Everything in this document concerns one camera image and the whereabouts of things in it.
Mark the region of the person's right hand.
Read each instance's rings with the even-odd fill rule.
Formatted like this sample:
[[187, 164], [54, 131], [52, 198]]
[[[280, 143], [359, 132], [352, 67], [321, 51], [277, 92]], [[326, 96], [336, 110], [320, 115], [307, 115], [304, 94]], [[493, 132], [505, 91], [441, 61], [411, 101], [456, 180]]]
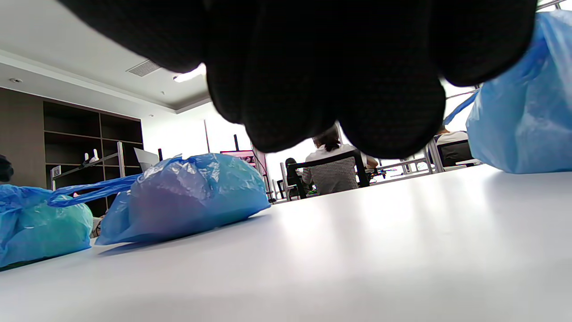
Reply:
[[175, 73], [203, 64], [209, 96], [264, 153], [339, 123], [360, 151], [398, 159], [443, 122], [445, 79], [515, 65], [535, 0], [62, 0], [82, 22]]

